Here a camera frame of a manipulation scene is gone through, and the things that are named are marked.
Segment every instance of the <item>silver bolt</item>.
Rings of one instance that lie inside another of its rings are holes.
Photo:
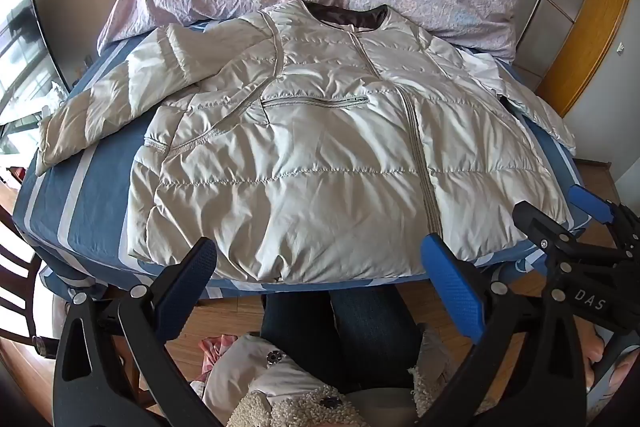
[[[82,304],[84,301],[86,301],[86,293],[82,292],[74,295],[74,304]]]
[[[133,286],[131,291],[129,292],[134,299],[140,299],[146,295],[146,286],[143,284],[139,284],[137,286]]]
[[[554,288],[551,290],[551,296],[553,297],[554,301],[558,302],[562,302],[564,301],[564,299],[566,299],[566,295],[564,294],[564,292],[558,288]]]
[[[505,295],[505,293],[507,293],[508,290],[509,289],[507,288],[507,285],[505,283],[502,283],[500,281],[491,283],[491,291],[494,292],[496,295]]]

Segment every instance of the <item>jacket pocket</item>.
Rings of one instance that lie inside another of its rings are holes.
[[[332,109],[363,105],[365,103],[369,103],[369,97],[348,96],[345,98],[316,98],[314,96],[283,96],[279,98],[272,98],[270,100],[262,100],[262,107],[269,108],[278,107],[280,105],[298,105],[300,103]]]

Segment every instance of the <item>dark collar lining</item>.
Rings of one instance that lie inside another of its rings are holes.
[[[304,3],[309,13],[318,20],[344,26],[353,25],[356,28],[367,28],[369,30],[380,28],[389,12],[386,4],[366,12],[358,12],[338,8],[337,6],[324,6],[310,1],[304,1]]]

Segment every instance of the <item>pink plaid cloth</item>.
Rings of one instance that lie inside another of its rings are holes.
[[[204,360],[202,361],[202,372],[207,373],[213,369],[213,365],[225,354],[226,350],[231,347],[238,337],[235,335],[221,335],[219,337],[208,337],[202,339],[198,346],[204,351]]]

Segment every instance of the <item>blue striped bed sheet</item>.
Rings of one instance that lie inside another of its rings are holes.
[[[203,31],[207,25],[215,23],[202,22],[191,28]],[[109,46],[76,84],[70,96],[89,88],[122,63],[145,36]],[[35,176],[34,162],[29,167],[15,205],[14,221],[46,263],[40,273],[45,286],[62,298],[69,300],[78,291],[99,298],[108,284],[130,289],[141,282],[150,284],[162,271],[161,266],[144,263],[126,253],[130,166],[154,114],[155,108],[95,146],[49,169],[44,176]],[[569,187],[581,184],[571,155],[540,127],[522,115],[519,118],[540,143],[566,197]],[[584,227],[588,216],[572,205],[570,210],[573,222],[567,225],[572,230]],[[528,271],[535,263],[540,263],[540,259],[536,247],[529,241],[522,241],[513,248],[480,257],[475,264],[482,267],[500,264],[502,275],[513,272],[517,276],[526,268]],[[519,269],[513,267],[514,262],[520,264]],[[422,279],[428,279],[427,274],[303,285],[212,279],[202,298],[273,291],[316,291]]]

